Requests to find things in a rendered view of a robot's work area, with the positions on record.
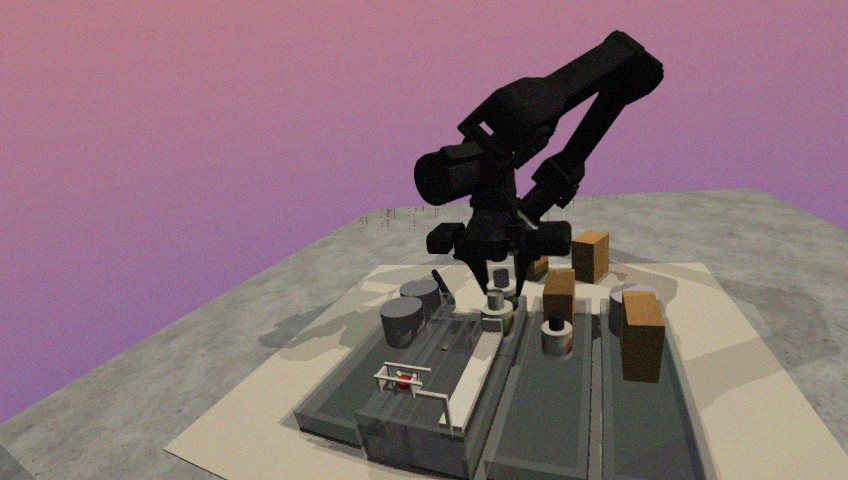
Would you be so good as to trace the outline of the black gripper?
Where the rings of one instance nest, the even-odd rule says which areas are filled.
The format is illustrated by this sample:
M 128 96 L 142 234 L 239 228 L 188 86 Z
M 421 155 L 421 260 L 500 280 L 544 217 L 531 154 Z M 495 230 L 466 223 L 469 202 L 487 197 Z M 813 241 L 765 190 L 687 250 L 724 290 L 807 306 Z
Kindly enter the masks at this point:
M 516 184 L 497 190 L 480 190 L 472 194 L 470 207 L 476 200 L 486 201 L 486 208 L 501 208 L 502 201 L 512 201 L 518 216 Z M 440 223 L 427 236 L 426 244 L 429 254 L 448 254 L 454 244 L 454 259 L 465 262 L 477 279 L 482 293 L 487 295 L 488 283 L 487 260 L 471 260 L 467 257 L 463 234 L 466 226 L 463 222 Z M 539 261 L 543 256 L 565 257 L 571 251 L 571 225 L 567 221 L 541 221 L 538 229 L 526 229 L 526 243 L 517 257 L 516 297 L 519 297 L 527 270 L 533 261 Z

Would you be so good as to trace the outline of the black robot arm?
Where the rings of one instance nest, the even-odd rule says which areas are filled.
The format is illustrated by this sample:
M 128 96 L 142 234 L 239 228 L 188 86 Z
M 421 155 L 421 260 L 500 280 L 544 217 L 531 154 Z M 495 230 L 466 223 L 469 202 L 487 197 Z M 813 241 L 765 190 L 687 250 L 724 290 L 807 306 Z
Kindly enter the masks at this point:
M 417 160 L 417 190 L 427 203 L 439 206 L 515 185 L 514 168 L 548 145 L 561 116 L 598 92 L 564 150 L 544 160 L 531 177 L 536 185 L 517 198 L 518 209 L 539 226 L 555 203 L 563 209 L 576 196 L 587 157 L 624 106 L 653 92 L 663 72 L 663 64 L 642 45 L 615 30 L 554 73 L 523 77 L 494 91 L 457 126 L 462 143 Z M 483 122 L 491 136 L 480 126 Z M 474 207 L 463 234 L 469 259 L 502 262 L 508 252 L 524 249 L 525 220 L 518 218 L 512 201 L 488 209 L 486 201 L 476 200 Z

